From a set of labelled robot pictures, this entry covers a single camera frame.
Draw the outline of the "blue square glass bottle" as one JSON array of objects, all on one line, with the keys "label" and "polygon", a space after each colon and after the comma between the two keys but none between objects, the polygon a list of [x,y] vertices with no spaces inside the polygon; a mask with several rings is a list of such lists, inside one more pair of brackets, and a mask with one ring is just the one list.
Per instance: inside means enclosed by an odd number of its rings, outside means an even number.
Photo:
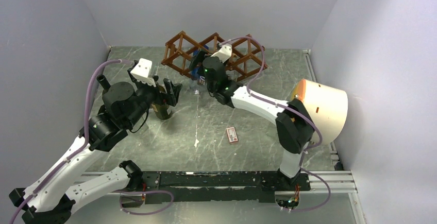
[{"label": "blue square glass bottle", "polygon": [[191,74],[191,80],[197,83],[197,67],[203,67],[203,61],[208,55],[208,51],[205,49],[195,50],[189,65],[189,72]]}]

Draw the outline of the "green bottle silver neck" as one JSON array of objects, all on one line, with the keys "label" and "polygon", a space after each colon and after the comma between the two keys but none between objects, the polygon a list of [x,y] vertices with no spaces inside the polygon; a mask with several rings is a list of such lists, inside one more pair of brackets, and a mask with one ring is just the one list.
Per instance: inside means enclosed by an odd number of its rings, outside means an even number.
[{"label": "green bottle silver neck", "polygon": [[172,116],[171,106],[169,106],[167,104],[164,104],[164,105],[152,104],[152,109],[153,109],[155,115],[160,120],[167,120],[167,119],[171,118],[171,116]]}]

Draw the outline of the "clear whisky bottle black label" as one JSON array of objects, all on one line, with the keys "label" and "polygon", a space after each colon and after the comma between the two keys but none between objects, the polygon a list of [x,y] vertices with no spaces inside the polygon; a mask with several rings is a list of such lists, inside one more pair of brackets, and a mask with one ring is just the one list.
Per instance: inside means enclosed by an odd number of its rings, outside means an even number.
[{"label": "clear whisky bottle black label", "polygon": [[236,70],[234,70],[232,67],[233,61],[236,57],[237,57],[236,54],[233,53],[231,57],[226,61],[226,66],[225,66],[227,77],[232,81],[237,81],[239,76],[239,73]]}]

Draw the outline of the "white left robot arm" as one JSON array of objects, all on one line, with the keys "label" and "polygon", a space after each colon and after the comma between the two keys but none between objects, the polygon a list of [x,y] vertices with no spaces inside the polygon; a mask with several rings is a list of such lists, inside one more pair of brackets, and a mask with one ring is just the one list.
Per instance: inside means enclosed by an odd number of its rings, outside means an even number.
[{"label": "white left robot arm", "polygon": [[93,77],[103,87],[103,105],[94,117],[85,116],[84,127],[67,152],[39,180],[26,188],[15,188],[9,198],[25,223],[65,223],[76,211],[114,191],[143,188],[143,173],[131,160],[84,183],[76,180],[96,160],[122,141],[139,120],[147,120],[154,104],[175,106],[182,88],[169,79],[157,84],[131,82],[110,84],[104,75]]}]

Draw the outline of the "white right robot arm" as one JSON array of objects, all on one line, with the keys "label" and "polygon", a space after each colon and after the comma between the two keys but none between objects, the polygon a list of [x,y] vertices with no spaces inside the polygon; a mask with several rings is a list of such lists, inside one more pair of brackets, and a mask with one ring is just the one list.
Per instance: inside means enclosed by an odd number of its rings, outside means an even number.
[{"label": "white right robot arm", "polygon": [[303,103],[298,99],[284,101],[270,98],[230,80],[217,56],[205,57],[201,65],[207,90],[219,103],[256,114],[275,125],[284,149],[278,184],[284,190],[292,189],[298,182],[303,153],[316,131]]}]

